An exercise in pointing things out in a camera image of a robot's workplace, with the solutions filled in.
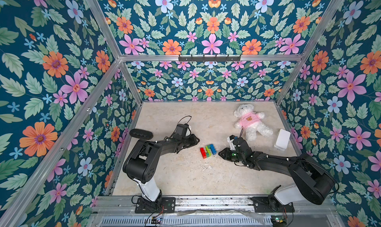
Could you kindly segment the red lego brick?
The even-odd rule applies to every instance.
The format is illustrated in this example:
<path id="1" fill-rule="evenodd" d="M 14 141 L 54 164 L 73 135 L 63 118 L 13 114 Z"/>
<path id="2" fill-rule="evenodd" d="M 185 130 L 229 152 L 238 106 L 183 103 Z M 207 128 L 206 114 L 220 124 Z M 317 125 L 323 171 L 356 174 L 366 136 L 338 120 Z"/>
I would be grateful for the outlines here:
<path id="1" fill-rule="evenodd" d="M 201 152 L 201 155 L 204 159 L 207 158 L 207 155 L 206 155 L 206 152 L 205 152 L 205 149 L 204 148 L 200 148 L 200 152 Z"/>

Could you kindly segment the blue lego brick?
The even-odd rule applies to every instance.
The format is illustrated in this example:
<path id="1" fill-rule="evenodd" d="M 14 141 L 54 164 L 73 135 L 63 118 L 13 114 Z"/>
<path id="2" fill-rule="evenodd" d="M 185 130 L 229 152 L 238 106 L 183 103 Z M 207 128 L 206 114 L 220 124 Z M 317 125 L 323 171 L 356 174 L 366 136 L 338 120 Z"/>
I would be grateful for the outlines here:
<path id="1" fill-rule="evenodd" d="M 210 148 L 210 150 L 211 150 L 211 152 L 212 152 L 213 155 L 216 155 L 216 154 L 217 154 L 217 151 L 216 151 L 216 149 L 215 149 L 215 147 L 214 147 L 213 144 L 210 144 L 210 145 L 209 145 L 209 148 Z"/>

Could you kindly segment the lime green lego brick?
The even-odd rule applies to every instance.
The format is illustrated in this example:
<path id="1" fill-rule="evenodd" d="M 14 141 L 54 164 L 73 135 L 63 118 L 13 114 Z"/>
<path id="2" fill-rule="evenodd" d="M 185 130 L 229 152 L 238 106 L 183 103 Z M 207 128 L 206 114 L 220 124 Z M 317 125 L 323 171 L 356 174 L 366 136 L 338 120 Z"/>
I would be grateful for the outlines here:
<path id="1" fill-rule="evenodd" d="M 211 149 L 209 148 L 209 146 L 206 146 L 206 147 L 205 147 L 205 152 L 206 152 L 206 156 L 207 156 L 207 157 L 212 156 L 212 152 L 211 152 Z"/>

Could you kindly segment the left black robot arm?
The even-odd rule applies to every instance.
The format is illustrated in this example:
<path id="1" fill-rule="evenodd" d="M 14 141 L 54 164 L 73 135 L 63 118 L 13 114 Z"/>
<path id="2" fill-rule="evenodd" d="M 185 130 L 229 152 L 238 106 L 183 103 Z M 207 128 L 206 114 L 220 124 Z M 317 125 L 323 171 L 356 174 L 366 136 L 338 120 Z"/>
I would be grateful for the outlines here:
<path id="1" fill-rule="evenodd" d="M 160 157 L 194 147 L 200 139 L 191 132 L 187 123 L 177 124 L 174 132 L 163 140 L 154 141 L 153 133 L 142 129 L 131 130 L 130 136 L 138 141 L 123 164 L 123 172 L 138 184 L 144 200 L 159 202 L 162 191 L 154 180 L 154 174 Z"/>

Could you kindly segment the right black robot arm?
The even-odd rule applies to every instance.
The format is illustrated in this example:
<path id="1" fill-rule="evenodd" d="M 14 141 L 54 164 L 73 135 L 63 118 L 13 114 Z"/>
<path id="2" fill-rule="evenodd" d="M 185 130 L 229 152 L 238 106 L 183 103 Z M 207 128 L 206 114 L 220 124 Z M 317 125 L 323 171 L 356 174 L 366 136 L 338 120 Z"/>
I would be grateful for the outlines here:
<path id="1" fill-rule="evenodd" d="M 226 161 L 257 171 L 272 171 L 289 176 L 294 183 L 273 189 L 268 196 L 271 204 L 288 205 L 307 200 L 321 205 L 336 184 L 335 179 L 311 156 L 273 156 L 252 151 L 242 137 L 234 135 L 228 138 L 229 147 L 218 155 Z"/>

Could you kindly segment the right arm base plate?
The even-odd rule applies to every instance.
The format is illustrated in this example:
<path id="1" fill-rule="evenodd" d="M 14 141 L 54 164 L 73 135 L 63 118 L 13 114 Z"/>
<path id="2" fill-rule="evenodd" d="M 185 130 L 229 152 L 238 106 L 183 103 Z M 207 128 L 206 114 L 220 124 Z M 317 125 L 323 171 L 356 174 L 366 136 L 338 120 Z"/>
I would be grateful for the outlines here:
<path id="1" fill-rule="evenodd" d="M 293 203 L 283 205 L 275 197 L 275 192 L 281 185 L 274 188 L 268 196 L 253 196 L 250 198 L 253 201 L 256 213 L 293 213 L 295 208 Z"/>

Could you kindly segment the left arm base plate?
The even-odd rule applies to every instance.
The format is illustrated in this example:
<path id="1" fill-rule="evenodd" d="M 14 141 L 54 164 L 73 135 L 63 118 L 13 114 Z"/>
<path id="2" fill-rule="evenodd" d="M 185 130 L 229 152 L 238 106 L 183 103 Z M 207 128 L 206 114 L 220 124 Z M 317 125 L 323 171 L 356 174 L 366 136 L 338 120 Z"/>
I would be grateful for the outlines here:
<path id="1" fill-rule="evenodd" d="M 176 198 L 161 197 L 156 202 L 151 202 L 143 197 L 138 198 L 135 208 L 136 214 L 151 213 L 174 213 L 176 207 Z"/>

